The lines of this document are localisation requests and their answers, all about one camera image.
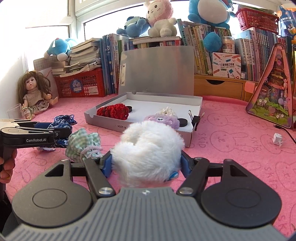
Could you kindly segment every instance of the purple plush hair accessory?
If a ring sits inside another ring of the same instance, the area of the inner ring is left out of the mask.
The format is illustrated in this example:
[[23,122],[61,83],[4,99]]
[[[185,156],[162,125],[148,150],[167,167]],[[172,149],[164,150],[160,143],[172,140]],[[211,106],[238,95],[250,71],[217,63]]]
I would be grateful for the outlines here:
[[174,130],[178,130],[180,127],[180,121],[175,116],[156,114],[156,115],[149,115],[149,116],[145,117],[144,120],[164,123],[164,124],[172,127]]

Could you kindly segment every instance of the blue plush ball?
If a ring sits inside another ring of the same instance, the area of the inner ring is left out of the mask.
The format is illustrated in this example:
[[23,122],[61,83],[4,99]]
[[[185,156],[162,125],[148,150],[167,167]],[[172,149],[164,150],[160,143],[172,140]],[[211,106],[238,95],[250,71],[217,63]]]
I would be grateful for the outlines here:
[[217,52],[222,47],[222,40],[215,32],[210,32],[204,38],[204,47],[209,52]]

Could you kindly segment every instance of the blue round sticker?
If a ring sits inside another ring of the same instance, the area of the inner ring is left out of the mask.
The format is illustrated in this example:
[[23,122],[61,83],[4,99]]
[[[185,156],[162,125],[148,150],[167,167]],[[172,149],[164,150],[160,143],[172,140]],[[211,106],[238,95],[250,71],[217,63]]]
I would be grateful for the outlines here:
[[74,93],[80,93],[83,88],[82,82],[80,80],[73,80],[71,82],[70,88]]

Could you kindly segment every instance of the red scrunchie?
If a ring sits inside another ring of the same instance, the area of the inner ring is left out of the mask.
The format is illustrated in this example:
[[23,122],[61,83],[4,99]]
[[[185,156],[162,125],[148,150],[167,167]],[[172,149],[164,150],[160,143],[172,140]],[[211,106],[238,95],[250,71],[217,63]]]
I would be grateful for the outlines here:
[[128,118],[128,107],[122,103],[101,107],[96,111],[99,116],[113,119],[126,120]]

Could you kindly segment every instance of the doll's hair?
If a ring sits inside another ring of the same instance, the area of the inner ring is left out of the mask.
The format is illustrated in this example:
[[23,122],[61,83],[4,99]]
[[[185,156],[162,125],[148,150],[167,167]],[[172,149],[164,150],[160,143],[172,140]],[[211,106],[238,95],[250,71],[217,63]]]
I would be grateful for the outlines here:
[[146,14],[146,18],[148,19],[148,23],[150,24],[151,27],[153,27],[153,25],[158,21],[158,20],[161,20],[161,19],[169,19],[172,17],[173,15],[173,6],[170,2],[170,0],[155,0],[153,2],[149,2],[148,0],[145,1],[144,5],[146,6],[147,10],[149,10],[149,7],[151,5],[153,5],[155,2],[162,2],[163,3],[163,6],[164,6],[164,10],[163,12],[153,18],[153,19],[148,19],[148,16]]
[[25,83],[28,79],[34,77],[37,82],[37,88],[41,91],[41,94],[49,94],[50,93],[50,81],[47,77],[45,77],[41,72],[37,72],[35,70],[26,72],[22,75],[17,83],[17,95],[18,101],[20,104],[24,103],[24,96],[27,94],[27,89],[25,87]]

